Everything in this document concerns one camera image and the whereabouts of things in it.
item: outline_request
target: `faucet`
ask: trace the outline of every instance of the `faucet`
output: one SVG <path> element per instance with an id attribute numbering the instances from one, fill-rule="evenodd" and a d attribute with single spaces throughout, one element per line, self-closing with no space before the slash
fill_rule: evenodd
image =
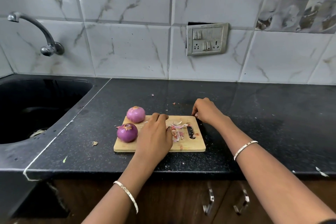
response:
<path id="1" fill-rule="evenodd" d="M 26 21 L 29 21 L 33 23 L 36 27 L 38 27 L 42 33 L 44 34 L 45 38 L 47 39 L 48 45 L 42 46 L 40 49 L 40 52 L 44 56 L 51 56 L 54 53 L 58 55 L 62 55 L 64 53 L 64 47 L 58 42 L 55 42 L 49 31 L 43 26 L 41 23 L 39 23 L 37 20 L 33 19 L 32 17 L 28 16 L 27 14 L 19 13 L 19 12 L 11 12 L 7 16 L 7 20 L 13 21 L 13 22 L 19 22 L 19 19 L 22 18 Z"/>

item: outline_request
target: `power socket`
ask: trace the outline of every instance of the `power socket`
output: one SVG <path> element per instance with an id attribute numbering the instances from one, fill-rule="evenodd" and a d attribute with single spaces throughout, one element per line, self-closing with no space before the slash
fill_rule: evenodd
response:
<path id="1" fill-rule="evenodd" d="M 226 51 L 229 23 L 187 26 L 187 56 L 222 54 Z"/>

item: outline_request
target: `onion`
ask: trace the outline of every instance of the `onion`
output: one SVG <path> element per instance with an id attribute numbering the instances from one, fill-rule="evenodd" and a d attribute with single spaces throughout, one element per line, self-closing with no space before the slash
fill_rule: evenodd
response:
<path id="1" fill-rule="evenodd" d="M 117 130 L 117 136 L 121 141 L 129 143 L 134 141 L 138 136 L 138 129 L 131 123 L 122 124 Z"/>
<path id="2" fill-rule="evenodd" d="M 142 122 L 145 120 L 146 117 L 145 110 L 142 107 L 134 106 L 128 109 L 126 117 L 131 122 Z"/>

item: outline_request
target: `bracelet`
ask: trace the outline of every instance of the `bracelet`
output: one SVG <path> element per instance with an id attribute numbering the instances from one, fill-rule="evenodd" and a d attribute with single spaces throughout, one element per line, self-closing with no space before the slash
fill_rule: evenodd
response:
<path id="1" fill-rule="evenodd" d="M 257 141 L 250 141 L 249 143 L 245 144 L 243 147 L 241 147 L 237 153 L 235 154 L 235 156 L 233 157 L 233 160 L 236 161 L 236 158 L 238 156 L 239 153 L 241 153 L 242 150 L 244 150 L 247 146 L 249 146 L 250 144 L 253 144 L 253 143 L 257 143 Z"/>
<path id="2" fill-rule="evenodd" d="M 133 202 L 133 204 L 135 206 L 136 213 L 138 214 L 138 205 L 137 205 L 134 197 L 132 196 L 131 192 L 129 192 L 128 189 L 126 189 L 126 187 L 121 182 L 115 181 L 113 184 L 118 184 L 127 193 L 127 195 L 132 200 L 132 202 Z"/>

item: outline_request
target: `sink basin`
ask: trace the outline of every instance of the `sink basin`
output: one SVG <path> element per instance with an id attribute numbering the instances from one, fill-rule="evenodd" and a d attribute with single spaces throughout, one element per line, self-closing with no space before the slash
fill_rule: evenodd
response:
<path id="1" fill-rule="evenodd" d="M 92 88 L 83 81 L 19 79 L 0 84 L 0 144 L 43 133 Z"/>

